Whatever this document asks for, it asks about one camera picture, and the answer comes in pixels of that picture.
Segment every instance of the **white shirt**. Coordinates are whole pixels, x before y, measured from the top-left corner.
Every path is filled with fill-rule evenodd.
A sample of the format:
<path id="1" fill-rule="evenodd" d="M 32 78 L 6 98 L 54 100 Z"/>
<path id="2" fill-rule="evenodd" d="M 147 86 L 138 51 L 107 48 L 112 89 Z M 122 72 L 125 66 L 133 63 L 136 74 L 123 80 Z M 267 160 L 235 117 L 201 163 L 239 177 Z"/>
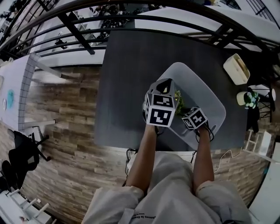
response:
<path id="1" fill-rule="evenodd" d="M 221 224 L 251 223 L 234 186 L 205 182 L 192 193 L 193 172 L 177 155 L 156 152 L 147 195 L 136 187 L 97 189 L 84 224 Z"/>

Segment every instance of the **small table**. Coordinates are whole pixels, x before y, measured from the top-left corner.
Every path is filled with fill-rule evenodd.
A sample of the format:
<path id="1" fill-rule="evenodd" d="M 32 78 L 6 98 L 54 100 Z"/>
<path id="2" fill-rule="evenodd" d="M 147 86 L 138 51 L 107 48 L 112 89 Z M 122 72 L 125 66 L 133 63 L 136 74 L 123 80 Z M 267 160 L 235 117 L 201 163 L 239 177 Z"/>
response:
<path id="1" fill-rule="evenodd" d="M 0 89 L 0 120 L 15 131 L 24 132 L 34 126 L 55 124 L 55 120 L 25 122 L 26 98 L 35 68 L 39 67 L 58 77 L 62 76 L 61 73 L 40 63 L 39 59 L 40 56 L 32 53 L 0 68 L 0 76 L 3 77 Z M 10 108 L 4 108 L 2 103 L 4 99 L 7 101 L 9 91 L 13 92 L 14 102 Z"/>
<path id="2" fill-rule="evenodd" d="M 237 104 L 236 86 L 223 69 L 232 54 L 207 44 L 146 31 L 112 31 L 108 40 L 98 89 L 96 144 L 139 147 L 145 122 L 142 104 L 150 85 L 173 63 L 182 62 L 213 91 L 226 109 L 226 118 L 211 142 L 211 149 L 244 145 L 247 110 Z M 157 150 L 191 151 L 169 129 L 157 139 Z"/>

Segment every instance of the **dark gray table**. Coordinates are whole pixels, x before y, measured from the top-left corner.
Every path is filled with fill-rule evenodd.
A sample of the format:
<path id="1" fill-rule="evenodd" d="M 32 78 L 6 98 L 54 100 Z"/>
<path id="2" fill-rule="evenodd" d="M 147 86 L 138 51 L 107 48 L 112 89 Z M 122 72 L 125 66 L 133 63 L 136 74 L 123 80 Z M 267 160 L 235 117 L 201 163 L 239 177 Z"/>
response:
<path id="1" fill-rule="evenodd" d="M 236 86 L 223 69 L 231 54 L 225 50 L 172 35 L 145 31 L 111 32 L 101 70 L 95 119 L 95 143 L 138 148 L 144 133 L 142 103 L 150 85 L 175 62 L 192 69 L 226 108 L 226 119 L 211 149 L 244 145 L 247 110 L 236 102 L 246 90 Z M 186 143 L 166 128 L 157 150 L 189 151 Z"/>

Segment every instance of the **wood plank floor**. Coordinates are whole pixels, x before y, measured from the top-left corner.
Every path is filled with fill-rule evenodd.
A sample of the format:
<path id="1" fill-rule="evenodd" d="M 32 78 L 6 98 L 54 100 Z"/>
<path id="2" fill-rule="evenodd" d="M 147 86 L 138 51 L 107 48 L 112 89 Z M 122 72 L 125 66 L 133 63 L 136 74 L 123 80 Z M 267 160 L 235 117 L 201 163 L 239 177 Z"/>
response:
<path id="1" fill-rule="evenodd" d="M 60 84 L 32 82 L 26 117 L 34 120 L 56 119 L 46 126 L 50 139 L 42 146 L 52 160 L 40 160 L 25 179 L 22 193 L 30 200 L 40 198 L 50 204 L 47 210 L 62 223 L 80 223 L 97 188 L 121 186 L 126 179 L 126 150 L 100 147 L 94 142 L 96 96 L 100 67 L 65 68 L 70 77 Z M 7 128 L 0 125 L 0 158 L 14 148 Z M 240 149 L 233 149 L 237 155 Z M 214 169 L 226 150 L 213 151 Z M 178 152 L 190 160 L 189 153 Z M 261 181 L 267 162 L 246 152 L 236 158 L 228 153 L 215 173 L 216 179 L 230 180 L 248 204 Z"/>

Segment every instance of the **white cable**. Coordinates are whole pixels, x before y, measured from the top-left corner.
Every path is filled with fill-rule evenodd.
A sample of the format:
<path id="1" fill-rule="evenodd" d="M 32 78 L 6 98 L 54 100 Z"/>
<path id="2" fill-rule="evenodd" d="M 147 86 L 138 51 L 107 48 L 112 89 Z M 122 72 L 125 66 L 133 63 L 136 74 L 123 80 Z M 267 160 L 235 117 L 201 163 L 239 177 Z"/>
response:
<path id="1" fill-rule="evenodd" d="M 226 153 L 228 153 L 229 151 L 231 152 L 231 157 L 232 157 L 232 158 L 235 158 L 235 157 L 237 157 L 237 156 L 240 155 L 240 153 L 241 153 L 241 151 L 242 151 L 242 148 L 240 149 L 240 152 L 239 152 L 236 156 L 233 156 L 233 155 L 232 155 L 231 149 L 227 150 L 227 151 L 221 156 L 220 161 L 219 161 L 218 169 L 217 169 L 214 173 L 216 173 L 216 172 L 220 169 L 221 160 L 222 160 L 222 158 L 224 157 L 224 155 L 225 155 Z"/>

